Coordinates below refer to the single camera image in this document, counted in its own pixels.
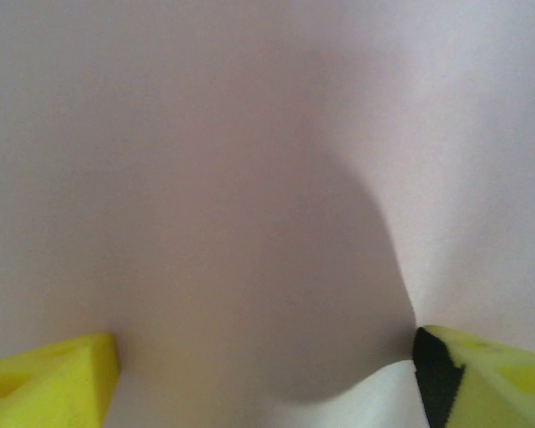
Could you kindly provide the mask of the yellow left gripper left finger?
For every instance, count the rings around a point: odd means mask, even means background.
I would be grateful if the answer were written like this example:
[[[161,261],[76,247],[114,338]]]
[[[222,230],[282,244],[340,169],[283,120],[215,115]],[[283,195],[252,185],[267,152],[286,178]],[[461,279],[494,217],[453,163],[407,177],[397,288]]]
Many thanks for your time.
[[[103,428],[118,380],[109,333],[0,358],[0,428]]]

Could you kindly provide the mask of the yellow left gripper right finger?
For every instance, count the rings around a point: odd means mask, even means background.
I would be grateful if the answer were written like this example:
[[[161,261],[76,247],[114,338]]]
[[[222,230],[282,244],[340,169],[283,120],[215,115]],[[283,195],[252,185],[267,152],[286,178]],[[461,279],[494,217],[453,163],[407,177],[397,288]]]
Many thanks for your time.
[[[535,428],[535,353],[427,325],[412,349],[429,428]]]

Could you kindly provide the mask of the pink square paper sheet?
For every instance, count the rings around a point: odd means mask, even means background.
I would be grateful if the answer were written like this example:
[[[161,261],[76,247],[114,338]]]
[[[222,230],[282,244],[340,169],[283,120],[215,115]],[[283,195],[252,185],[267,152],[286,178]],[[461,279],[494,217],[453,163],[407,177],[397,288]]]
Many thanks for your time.
[[[419,325],[535,351],[535,0],[0,0],[0,357],[106,428],[426,428]]]

